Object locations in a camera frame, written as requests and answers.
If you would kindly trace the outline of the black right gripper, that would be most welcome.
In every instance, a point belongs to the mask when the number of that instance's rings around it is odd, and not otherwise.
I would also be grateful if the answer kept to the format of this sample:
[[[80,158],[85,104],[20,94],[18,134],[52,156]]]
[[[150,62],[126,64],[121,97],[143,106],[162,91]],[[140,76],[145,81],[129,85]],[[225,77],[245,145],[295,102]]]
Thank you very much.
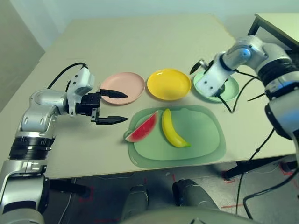
[[[195,71],[197,71],[200,67],[204,68],[204,73],[206,73],[211,66],[213,65],[214,61],[211,60],[209,63],[206,63],[204,60],[199,60],[194,64],[194,66],[191,68],[190,74],[193,74]]]

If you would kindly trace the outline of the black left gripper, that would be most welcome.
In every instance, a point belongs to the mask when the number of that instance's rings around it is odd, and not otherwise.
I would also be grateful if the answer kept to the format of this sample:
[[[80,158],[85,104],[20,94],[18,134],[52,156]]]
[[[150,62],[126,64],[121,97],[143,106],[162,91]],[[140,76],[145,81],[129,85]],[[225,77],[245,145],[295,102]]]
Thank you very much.
[[[100,118],[100,99],[102,97],[109,98],[127,98],[128,96],[125,93],[115,91],[100,89],[99,92],[88,93],[81,98],[81,102],[75,104],[76,114],[85,115],[91,117],[91,122],[94,122],[97,125],[114,125],[124,121],[127,121],[128,118],[121,116],[108,116],[105,118]]]

